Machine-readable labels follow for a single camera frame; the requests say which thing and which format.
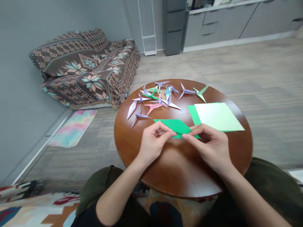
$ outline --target ladder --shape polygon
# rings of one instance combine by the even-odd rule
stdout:
[[[154,7],[153,7],[152,0],[151,0],[151,11],[152,11],[152,22],[153,22],[153,27],[154,27],[154,32],[152,35],[143,36],[139,0],[138,0],[138,9],[139,9],[139,19],[140,19],[140,28],[141,28],[141,36],[142,36],[144,54],[145,54],[145,56],[157,55]],[[148,19],[145,19],[145,23],[150,23],[150,21]]]

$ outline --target round wooden table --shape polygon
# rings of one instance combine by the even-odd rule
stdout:
[[[154,109],[149,114],[151,118],[138,118],[131,128],[140,102],[137,103],[136,110],[127,120],[128,110],[133,103],[132,99],[139,97],[138,92],[141,93],[142,87],[133,92],[121,105],[115,121],[114,134],[118,153],[126,166],[129,166],[137,156],[143,130],[154,123],[153,119],[180,119],[189,127],[194,125],[187,106],[204,102],[195,94],[184,94],[178,100],[183,91],[180,82],[188,90],[193,90],[193,87],[201,90],[205,84],[184,79],[160,81],[169,80],[170,82],[167,84],[174,86],[180,92],[172,92],[172,103],[182,110],[172,107]],[[156,84],[153,82],[147,84],[146,88],[155,86]],[[252,133],[244,114],[230,99],[212,87],[208,87],[203,96],[207,103],[225,102],[244,127],[245,131],[226,132],[232,163],[241,174],[244,174],[249,167],[253,152]],[[147,114],[149,110],[149,107],[143,104],[149,103],[156,104],[150,100],[144,101],[141,104],[142,114]],[[141,180],[148,187],[161,193],[187,199],[213,196],[223,190],[223,182],[219,176],[202,160],[198,151],[182,139],[168,141],[164,145],[160,157],[148,167]]]

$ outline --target patterned rug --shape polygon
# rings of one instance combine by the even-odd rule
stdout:
[[[72,148],[78,144],[84,132],[91,124],[97,110],[77,110],[51,138],[48,145],[53,147]]]

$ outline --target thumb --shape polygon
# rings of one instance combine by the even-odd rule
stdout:
[[[164,133],[162,136],[160,136],[159,140],[160,142],[164,145],[166,143],[166,141],[168,141],[170,138],[172,138],[173,136],[176,136],[177,133],[169,131]]]
[[[189,134],[183,134],[182,138],[187,140],[191,145],[193,145],[200,152],[203,152],[207,146],[205,143],[199,141],[196,137],[189,135]]]

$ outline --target sofa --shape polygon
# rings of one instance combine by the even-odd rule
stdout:
[[[128,95],[140,53],[131,39],[110,42],[101,29],[68,32],[29,54],[42,90],[71,109],[118,108]]]

